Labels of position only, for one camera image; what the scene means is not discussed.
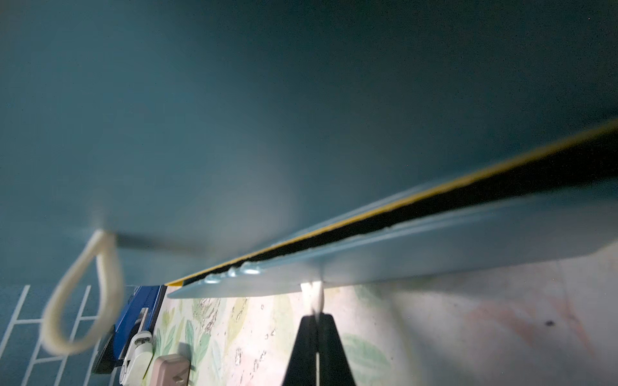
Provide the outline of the pink plug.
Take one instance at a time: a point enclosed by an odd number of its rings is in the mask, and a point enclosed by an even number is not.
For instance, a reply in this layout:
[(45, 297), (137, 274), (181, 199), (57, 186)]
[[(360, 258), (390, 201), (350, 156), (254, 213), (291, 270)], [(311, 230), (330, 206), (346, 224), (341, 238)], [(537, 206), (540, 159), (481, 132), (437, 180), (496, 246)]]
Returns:
[(190, 371), (191, 363), (183, 355), (161, 355), (154, 361), (149, 386), (187, 386)]

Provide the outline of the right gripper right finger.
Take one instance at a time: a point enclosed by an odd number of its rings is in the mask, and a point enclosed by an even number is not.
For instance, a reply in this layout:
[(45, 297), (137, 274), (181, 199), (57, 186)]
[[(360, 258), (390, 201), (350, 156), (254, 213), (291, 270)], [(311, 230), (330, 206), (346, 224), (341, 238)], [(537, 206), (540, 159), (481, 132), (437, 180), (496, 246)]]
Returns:
[(329, 314), (321, 314), (317, 327), (320, 385), (355, 386), (334, 318)]

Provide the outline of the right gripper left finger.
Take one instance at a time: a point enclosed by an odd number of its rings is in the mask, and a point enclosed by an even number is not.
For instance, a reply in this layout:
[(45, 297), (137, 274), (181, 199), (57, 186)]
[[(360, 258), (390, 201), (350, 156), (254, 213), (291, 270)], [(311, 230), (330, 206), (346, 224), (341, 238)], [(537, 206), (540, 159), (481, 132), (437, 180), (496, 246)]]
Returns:
[(318, 328), (315, 316), (301, 318), (291, 357), (283, 379), (283, 386), (316, 386)]

